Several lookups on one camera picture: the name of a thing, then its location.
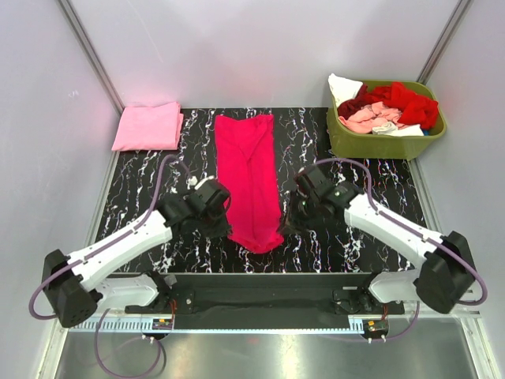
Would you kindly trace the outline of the magenta t shirt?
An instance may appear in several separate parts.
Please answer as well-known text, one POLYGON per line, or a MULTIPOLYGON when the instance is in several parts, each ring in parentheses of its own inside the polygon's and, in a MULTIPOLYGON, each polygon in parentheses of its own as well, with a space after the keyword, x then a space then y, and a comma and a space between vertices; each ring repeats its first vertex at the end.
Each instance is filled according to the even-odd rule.
POLYGON ((219 115, 215 119, 218 180, 231 197, 226 212, 229 239, 256 254, 283 243, 278 233, 282 212, 273 129, 271 114, 243 120, 219 115))

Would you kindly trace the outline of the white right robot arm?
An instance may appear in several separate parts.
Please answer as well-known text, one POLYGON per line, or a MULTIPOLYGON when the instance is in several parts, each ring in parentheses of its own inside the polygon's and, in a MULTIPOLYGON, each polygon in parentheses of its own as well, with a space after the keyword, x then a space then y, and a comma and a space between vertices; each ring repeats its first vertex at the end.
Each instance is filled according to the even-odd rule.
POLYGON ((367 279, 358 293, 365 312, 375 313, 389 302, 419 301, 449 314, 475 281, 469 245, 461 234, 443 236, 412 223, 349 182, 330 186, 321 196, 293 191, 279 231, 301 234, 317 223, 338 222, 378 239, 413 265, 411 271, 381 272, 367 279))

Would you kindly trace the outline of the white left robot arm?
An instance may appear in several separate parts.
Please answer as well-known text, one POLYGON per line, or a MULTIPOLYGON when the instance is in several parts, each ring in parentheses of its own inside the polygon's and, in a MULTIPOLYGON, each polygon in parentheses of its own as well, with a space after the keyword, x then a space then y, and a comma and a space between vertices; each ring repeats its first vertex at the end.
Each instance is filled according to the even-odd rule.
POLYGON ((144 314, 169 311, 172 290, 160 274, 146 271, 113 278, 111 273, 177 235, 194 231, 209 237, 226 235, 229 205, 228 193, 209 197, 169 194, 131 224, 92 246, 68 256, 60 250, 49 253, 44 261, 43 293, 60 325, 74 327, 106 309, 144 314))

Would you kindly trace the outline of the black marbled table mat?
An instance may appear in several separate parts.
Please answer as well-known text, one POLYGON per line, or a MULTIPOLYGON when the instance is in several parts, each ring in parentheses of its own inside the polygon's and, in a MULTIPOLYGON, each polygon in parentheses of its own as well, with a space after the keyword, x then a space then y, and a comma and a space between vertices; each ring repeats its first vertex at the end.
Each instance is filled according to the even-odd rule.
MULTIPOLYGON (((157 181, 161 193, 182 192, 185 176, 206 178, 216 172, 215 119, 219 115, 244 119, 261 114, 259 108, 193 108, 183 112, 178 162, 160 167, 163 152, 138 151, 114 154, 107 176, 108 192, 102 199, 97 239, 105 238, 136 219, 151 203, 157 181)), ((287 206, 293 178, 301 168, 319 162, 336 182, 365 183, 370 171, 372 194, 382 205, 408 220, 436 229, 435 213, 428 207, 420 171, 400 159, 364 159, 362 167, 332 161, 323 107, 271 109, 274 117, 275 166, 279 203, 287 206)), ((392 248, 342 223, 321 224, 302 235, 288 235, 283 244, 265 254, 254 254, 228 238, 205 238, 199 232, 177 237, 122 266, 137 274, 160 273, 329 273, 405 271, 411 268, 392 248)))

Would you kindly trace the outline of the olive green plastic basket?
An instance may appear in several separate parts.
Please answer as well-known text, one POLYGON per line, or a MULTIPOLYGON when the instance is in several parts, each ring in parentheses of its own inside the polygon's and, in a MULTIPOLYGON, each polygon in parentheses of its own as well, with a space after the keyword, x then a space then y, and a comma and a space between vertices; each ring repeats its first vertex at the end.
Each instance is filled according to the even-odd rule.
MULTIPOLYGON (((414 81, 378 81, 363 80, 368 92, 375 87, 400 82, 408 89, 428 98, 435 99, 433 93, 424 85, 414 81)), ((419 124, 404 125, 398 128, 392 122, 374 127, 371 133, 354 133, 339 120, 337 106, 331 95, 332 107, 327 113, 327 127, 330 136, 331 150, 339 157, 373 158, 373 159, 406 159, 418 157, 432 142, 440 139, 447 130, 447 125, 439 109, 436 124, 430 129, 430 136, 424 136, 419 124)))

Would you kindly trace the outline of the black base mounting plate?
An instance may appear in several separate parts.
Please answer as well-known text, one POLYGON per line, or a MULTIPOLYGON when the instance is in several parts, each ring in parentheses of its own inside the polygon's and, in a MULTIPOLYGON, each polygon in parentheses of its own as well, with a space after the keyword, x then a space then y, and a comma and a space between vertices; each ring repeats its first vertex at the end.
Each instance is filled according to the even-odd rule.
POLYGON ((365 296, 371 278, 367 273, 165 275, 156 280, 162 288, 154 302, 131 302, 125 311, 160 317, 175 305, 178 331, 329 332, 350 328, 350 316, 383 312, 365 296))

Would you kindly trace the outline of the peach garment in basket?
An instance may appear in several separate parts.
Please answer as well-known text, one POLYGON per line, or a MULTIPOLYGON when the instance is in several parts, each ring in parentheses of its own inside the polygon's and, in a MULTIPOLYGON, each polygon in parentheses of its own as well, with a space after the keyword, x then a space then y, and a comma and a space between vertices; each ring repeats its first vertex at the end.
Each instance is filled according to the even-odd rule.
POLYGON ((368 134, 374 127, 382 126, 387 122, 392 122, 398 128, 402 128, 403 124, 399 122, 401 116, 402 112, 398 108, 391 108, 383 102, 377 102, 363 106, 348 118, 339 116, 338 120, 354 133, 368 134))

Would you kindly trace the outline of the folded pink t shirt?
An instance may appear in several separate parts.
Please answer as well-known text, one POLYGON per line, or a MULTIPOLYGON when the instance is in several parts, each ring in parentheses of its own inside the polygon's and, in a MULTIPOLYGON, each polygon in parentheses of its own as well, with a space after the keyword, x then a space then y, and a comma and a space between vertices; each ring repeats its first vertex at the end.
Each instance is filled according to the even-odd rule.
POLYGON ((175 151, 181 137, 183 118, 178 102, 157 107, 126 107, 111 150, 175 151))

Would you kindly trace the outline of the dark red garment in basket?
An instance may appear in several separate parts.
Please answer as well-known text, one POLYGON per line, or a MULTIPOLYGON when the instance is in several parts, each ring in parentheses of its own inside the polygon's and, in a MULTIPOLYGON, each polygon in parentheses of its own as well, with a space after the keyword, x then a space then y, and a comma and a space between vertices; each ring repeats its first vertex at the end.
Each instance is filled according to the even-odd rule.
POLYGON ((348 99, 339 105, 337 108, 338 115, 344 117, 344 119, 348 119, 351 115, 359 111, 367 104, 367 93, 368 86, 363 84, 353 99, 348 99))

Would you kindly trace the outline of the white cloth in basket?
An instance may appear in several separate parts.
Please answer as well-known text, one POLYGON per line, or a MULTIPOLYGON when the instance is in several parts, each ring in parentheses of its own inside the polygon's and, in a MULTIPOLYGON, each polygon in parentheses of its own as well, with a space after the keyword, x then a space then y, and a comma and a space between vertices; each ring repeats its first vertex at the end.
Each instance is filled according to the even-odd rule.
POLYGON ((338 77, 334 73, 328 76, 327 82, 337 106, 340 106, 347 100, 354 99, 363 85, 361 81, 338 77))

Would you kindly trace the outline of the right aluminium corner post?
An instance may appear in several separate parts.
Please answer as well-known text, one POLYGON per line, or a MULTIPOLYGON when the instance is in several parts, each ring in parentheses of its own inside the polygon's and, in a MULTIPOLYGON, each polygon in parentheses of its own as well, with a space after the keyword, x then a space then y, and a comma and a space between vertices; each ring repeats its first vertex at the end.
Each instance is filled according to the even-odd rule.
POLYGON ((428 55, 418 77, 417 82, 426 85, 448 48, 451 40, 458 31, 459 25, 463 22, 469 9, 473 4, 473 0, 458 0, 451 15, 447 19, 435 45, 428 55))

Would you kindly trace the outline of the aluminium corner post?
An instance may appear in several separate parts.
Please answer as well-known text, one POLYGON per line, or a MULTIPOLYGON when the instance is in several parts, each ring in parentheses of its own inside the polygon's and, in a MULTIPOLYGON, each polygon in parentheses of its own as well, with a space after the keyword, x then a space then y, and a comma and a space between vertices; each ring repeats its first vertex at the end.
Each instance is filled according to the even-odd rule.
POLYGON ((448 48, 451 40, 458 31, 459 25, 463 22, 469 9, 473 4, 473 0, 458 0, 451 15, 447 19, 435 45, 428 55, 418 77, 417 82, 426 85, 448 48))
POLYGON ((84 52, 86 59, 90 63, 91 68, 95 72, 95 75, 109 101, 111 101, 118 115, 121 115, 124 110, 124 103, 110 79, 110 76, 102 63, 102 60, 100 59, 92 40, 73 5, 73 2, 69 0, 56 0, 55 2, 58 5, 58 8, 62 11, 66 22, 75 35, 77 42, 84 52))

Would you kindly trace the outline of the left aluminium corner post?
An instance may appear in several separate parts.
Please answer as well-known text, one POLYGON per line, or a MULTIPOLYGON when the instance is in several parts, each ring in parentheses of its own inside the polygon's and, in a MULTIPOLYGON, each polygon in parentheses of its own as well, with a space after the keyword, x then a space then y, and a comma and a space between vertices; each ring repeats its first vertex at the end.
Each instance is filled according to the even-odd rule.
POLYGON ((69 0, 56 0, 55 2, 58 5, 58 8, 62 11, 66 22, 75 35, 77 42, 84 52, 86 59, 90 63, 91 68, 95 72, 95 75, 109 101, 111 101, 118 115, 121 115, 124 110, 124 103, 110 79, 110 76, 102 63, 102 60, 100 59, 92 40, 73 5, 73 2, 69 0))

